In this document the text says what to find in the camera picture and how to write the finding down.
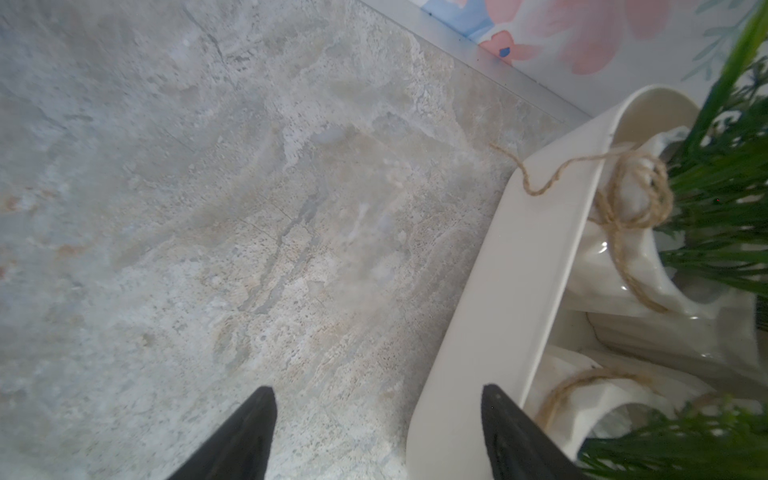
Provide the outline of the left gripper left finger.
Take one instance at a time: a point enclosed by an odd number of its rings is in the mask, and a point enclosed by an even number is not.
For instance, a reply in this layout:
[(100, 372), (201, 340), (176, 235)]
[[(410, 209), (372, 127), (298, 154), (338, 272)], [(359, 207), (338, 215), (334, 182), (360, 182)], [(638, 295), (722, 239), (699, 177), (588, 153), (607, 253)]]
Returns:
[(264, 479), (277, 414), (274, 390), (259, 387), (169, 480)]

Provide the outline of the orange flowered potted gypsophila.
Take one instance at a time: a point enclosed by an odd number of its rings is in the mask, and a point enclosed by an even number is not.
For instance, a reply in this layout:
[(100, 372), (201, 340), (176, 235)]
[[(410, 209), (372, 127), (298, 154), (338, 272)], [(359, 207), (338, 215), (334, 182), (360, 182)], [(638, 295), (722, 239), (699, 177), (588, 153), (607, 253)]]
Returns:
[(594, 479), (764, 479), (767, 405), (600, 351), (545, 348), (524, 410)]

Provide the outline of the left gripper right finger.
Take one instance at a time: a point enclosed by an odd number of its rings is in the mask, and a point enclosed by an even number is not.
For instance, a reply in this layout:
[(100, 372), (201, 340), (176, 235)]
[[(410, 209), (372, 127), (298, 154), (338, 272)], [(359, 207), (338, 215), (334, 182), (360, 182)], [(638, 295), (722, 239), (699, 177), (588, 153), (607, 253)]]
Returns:
[(483, 387), (481, 421), (495, 480), (588, 479), (498, 385)]

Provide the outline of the pink flowered potted gypsophila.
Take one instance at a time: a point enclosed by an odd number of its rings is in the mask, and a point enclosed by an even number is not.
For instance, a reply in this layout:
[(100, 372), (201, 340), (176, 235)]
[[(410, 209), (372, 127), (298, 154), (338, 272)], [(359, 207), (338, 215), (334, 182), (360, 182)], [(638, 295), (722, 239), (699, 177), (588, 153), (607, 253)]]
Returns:
[(565, 287), (605, 345), (712, 379), (767, 382), (767, 5), (702, 105), (639, 91)]

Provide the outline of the cream plastic storage box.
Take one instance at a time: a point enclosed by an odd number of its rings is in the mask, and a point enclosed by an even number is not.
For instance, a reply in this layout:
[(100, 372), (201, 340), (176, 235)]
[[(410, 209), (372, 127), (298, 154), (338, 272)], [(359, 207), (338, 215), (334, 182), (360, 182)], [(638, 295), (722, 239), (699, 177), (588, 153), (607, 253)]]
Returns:
[(528, 157), (511, 176), (415, 407), (412, 479), (488, 479), (481, 394), (527, 398), (603, 169), (617, 141), (691, 125), (696, 103), (667, 86), (632, 93)]

